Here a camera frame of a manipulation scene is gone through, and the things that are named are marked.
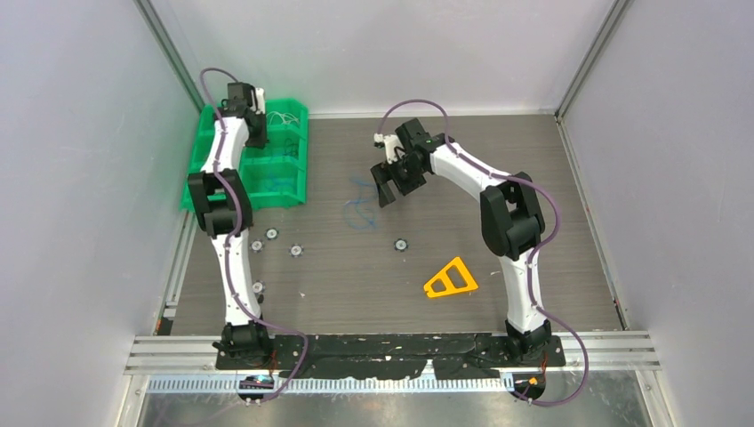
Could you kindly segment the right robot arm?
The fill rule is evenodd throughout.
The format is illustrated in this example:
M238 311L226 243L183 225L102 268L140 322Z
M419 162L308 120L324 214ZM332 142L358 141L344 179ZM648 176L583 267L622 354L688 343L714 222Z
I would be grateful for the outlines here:
M395 190L406 196L424 185L428 173L478 202L482 239L500 261L506 288L508 354L519 365L532 364L551 337L551 324L541 311L537 251L546 225L530 177L487 165L448 135L430 135L418 119L390 134L375 133L373 144L385 152L370 170L380 206L395 201Z

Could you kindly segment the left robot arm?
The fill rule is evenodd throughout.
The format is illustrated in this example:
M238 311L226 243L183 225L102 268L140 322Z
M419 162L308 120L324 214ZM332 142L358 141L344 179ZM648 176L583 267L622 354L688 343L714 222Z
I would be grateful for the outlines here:
M213 346L227 359L266 366L273 346L263 321L248 260L253 209L238 167L244 148L266 134L264 91L232 82L213 107L213 142L205 163L188 176L188 190L201 230L211 239L221 269L225 323Z

